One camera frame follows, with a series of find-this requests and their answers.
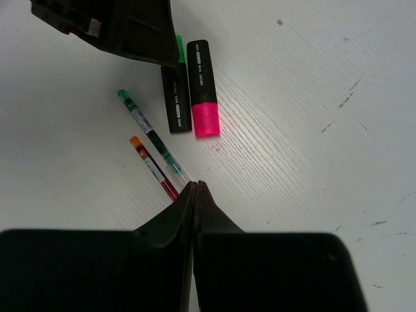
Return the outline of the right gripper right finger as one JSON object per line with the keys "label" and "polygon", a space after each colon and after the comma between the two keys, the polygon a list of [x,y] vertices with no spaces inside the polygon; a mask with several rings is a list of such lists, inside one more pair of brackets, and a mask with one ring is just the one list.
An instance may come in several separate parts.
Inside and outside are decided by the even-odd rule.
{"label": "right gripper right finger", "polygon": [[194,202],[194,277],[201,311],[246,311],[244,293],[232,271],[231,238],[244,231],[217,206],[199,181]]}

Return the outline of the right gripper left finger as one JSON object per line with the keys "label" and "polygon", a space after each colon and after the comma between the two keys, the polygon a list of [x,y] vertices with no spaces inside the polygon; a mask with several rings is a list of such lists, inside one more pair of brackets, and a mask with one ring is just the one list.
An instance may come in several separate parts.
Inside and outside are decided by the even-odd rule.
{"label": "right gripper left finger", "polygon": [[134,230],[129,294],[139,311],[188,311],[197,183]]}

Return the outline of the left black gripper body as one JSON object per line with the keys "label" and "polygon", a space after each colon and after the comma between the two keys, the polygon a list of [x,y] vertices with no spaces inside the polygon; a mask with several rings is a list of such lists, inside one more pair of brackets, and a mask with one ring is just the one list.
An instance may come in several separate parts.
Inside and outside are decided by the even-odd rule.
{"label": "left black gripper body", "polygon": [[64,34],[74,34],[101,51],[118,54],[116,35],[129,1],[32,0],[31,13]]}

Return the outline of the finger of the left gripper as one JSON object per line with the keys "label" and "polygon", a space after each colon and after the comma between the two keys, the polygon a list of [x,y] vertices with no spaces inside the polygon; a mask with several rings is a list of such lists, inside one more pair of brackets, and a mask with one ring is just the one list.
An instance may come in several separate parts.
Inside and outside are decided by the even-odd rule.
{"label": "finger of the left gripper", "polygon": [[175,67],[179,48],[169,1],[133,1],[120,51],[130,59]]}

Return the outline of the green highlighter marker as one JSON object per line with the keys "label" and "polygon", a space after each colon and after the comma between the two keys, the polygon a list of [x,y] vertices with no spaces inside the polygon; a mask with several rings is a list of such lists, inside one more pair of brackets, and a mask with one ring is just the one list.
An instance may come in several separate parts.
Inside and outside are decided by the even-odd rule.
{"label": "green highlighter marker", "polygon": [[177,35],[176,39],[179,48],[177,66],[175,68],[161,67],[164,102],[171,134],[192,131],[189,81],[183,39],[180,35]]}

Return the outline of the pink highlighter marker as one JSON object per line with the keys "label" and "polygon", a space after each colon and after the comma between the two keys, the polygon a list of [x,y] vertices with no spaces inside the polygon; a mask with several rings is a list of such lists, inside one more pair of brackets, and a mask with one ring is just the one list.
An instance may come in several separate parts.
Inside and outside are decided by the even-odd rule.
{"label": "pink highlighter marker", "polygon": [[190,104],[196,138],[220,135],[215,78],[207,40],[187,44]]}

